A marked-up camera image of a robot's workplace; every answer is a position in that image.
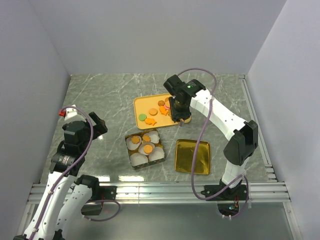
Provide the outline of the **orange leaf cookie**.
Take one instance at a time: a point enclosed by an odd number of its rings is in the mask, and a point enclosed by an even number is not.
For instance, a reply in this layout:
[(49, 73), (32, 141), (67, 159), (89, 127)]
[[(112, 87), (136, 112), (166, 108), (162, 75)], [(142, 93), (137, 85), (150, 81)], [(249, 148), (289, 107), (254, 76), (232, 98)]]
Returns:
[(151, 141), (150, 136), (148, 136), (148, 135), (146, 135), (146, 134), (142, 136), (142, 139), (143, 139), (143, 141), (145, 141), (145, 142), (150, 142), (150, 141)]

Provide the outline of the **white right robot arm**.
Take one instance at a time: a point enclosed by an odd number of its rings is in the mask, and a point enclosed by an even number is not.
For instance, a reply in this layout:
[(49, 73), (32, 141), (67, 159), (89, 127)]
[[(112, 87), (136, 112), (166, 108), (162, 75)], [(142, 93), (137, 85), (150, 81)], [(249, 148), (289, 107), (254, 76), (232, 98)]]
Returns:
[(182, 81), (178, 75), (169, 77), (163, 84), (169, 97), (171, 120), (183, 122), (191, 117), (190, 109), (207, 117), (228, 140), (223, 150), (227, 160), (221, 178), (220, 194), (231, 200), (238, 193), (237, 186), (245, 173), (245, 166), (258, 147), (258, 124), (254, 120), (245, 121), (231, 112), (213, 97), (213, 94), (197, 79)]

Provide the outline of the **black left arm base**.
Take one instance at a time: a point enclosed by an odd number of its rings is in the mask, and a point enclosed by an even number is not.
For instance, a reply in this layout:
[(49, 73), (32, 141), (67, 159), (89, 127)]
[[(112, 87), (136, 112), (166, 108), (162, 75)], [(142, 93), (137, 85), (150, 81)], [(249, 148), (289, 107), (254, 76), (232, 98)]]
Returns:
[(115, 200), (117, 194), (117, 187), (115, 185), (99, 186), (92, 194), (92, 199), (96, 200)]

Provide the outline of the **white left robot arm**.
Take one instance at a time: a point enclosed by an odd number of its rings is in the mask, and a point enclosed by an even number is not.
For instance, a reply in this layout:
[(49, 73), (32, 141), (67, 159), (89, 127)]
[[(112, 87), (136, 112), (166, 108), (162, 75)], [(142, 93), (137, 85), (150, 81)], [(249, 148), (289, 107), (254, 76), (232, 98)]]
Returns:
[(38, 208), (16, 240), (64, 240), (75, 212), (100, 197), (98, 178), (77, 175), (92, 141), (107, 133), (106, 123), (95, 112), (86, 114), (75, 106), (63, 108), (59, 115), (65, 122), (63, 140), (51, 158)]

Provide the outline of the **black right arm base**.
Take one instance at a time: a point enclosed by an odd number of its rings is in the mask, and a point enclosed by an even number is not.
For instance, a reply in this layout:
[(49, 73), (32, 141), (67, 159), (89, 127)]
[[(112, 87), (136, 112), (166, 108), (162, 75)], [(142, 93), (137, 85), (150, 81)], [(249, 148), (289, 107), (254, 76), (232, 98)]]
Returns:
[[(205, 185), (204, 190), (200, 194), (209, 198), (213, 195), (216, 195), (218, 191), (222, 189), (220, 185)], [(214, 198), (207, 199), (207, 201), (244, 201), (247, 199), (248, 188), (244, 184), (240, 184), (235, 189), (227, 188), (225, 191), (215, 196)]]

